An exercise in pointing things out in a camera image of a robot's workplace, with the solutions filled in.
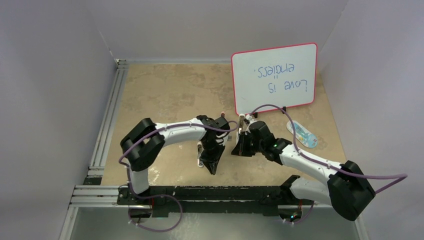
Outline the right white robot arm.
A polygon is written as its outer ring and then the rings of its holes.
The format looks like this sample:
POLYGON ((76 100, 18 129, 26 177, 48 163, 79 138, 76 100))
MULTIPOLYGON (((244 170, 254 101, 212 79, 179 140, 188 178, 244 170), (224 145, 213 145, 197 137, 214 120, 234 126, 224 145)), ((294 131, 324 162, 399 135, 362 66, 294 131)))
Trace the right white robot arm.
POLYGON ((252 157, 261 153, 268 161, 290 167, 314 178, 297 177, 281 189, 280 196, 288 204, 308 199, 330 205, 344 219, 355 221, 376 196, 353 161, 335 162, 297 149, 285 138, 276 138, 263 121, 251 123, 241 131, 232 155, 252 157))

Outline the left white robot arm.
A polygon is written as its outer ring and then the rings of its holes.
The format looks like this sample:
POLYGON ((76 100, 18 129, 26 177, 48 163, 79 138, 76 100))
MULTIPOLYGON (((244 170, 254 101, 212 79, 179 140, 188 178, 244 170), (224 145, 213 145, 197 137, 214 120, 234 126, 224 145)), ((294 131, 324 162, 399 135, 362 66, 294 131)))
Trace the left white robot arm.
POLYGON ((170 124, 154 123, 150 118, 142 119, 121 141, 122 157, 132 188, 129 197, 138 205, 149 199, 148 168, 154 163, 162 148, 187 141, 200 143, 202 152, 199 162, 211 175, 217 172, 220 158, 225 150, 230 123, 224 116, 216 119, 198 115, 187 121, 170 124))

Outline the blue patterned oval case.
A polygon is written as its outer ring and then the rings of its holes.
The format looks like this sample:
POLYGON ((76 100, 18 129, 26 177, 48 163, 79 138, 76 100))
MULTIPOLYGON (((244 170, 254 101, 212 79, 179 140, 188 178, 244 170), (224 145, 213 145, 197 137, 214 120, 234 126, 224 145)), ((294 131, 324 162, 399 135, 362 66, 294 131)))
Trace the blue patterned oval case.
POLYGON ((298 121, 288 121, 286 128, 293 135, 293 142, 296 146, 301 143, 304 147, 313 149, 318 145, 318 138, 298 121))

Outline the red-framed whiteboard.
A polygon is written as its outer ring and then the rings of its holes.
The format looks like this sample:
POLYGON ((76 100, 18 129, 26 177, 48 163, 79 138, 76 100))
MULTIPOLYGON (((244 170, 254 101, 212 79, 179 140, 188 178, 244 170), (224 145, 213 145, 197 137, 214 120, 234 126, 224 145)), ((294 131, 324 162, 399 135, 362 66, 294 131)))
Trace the red-framed whiteboard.
POLYGON ((314 42, 234 53, 230 62, 236 114, 313 103, 317 59, 314 42))

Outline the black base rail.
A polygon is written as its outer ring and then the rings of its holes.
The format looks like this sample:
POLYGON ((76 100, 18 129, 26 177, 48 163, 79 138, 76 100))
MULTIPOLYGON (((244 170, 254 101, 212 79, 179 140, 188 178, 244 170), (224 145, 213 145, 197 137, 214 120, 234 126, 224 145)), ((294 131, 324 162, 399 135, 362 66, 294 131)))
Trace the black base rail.
POLYGON ((294 197, 286 186, 150 186, 134 196, 127 187, 118 189, 117 204, 152 207, 154 218, 170 213, 261 214, 289 217, 290 207, 310 205, 294 197))

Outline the aluminium frame rail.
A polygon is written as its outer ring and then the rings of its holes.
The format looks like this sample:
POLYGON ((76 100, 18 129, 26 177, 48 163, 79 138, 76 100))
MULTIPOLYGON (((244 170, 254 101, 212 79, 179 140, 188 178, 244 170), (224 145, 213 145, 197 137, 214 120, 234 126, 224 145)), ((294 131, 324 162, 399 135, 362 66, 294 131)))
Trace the aluminium frame rail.
POLYGON ((119 103, 122 99, 129 67, 130 63, 127 60, 119 59, 117 61, 117 69, 115 72, 113 86, 109 94, 106 109, 94 145, 90 165, 88 166, 88 177, 99 178, 104 174, 114 127, 119 112, 119 103))

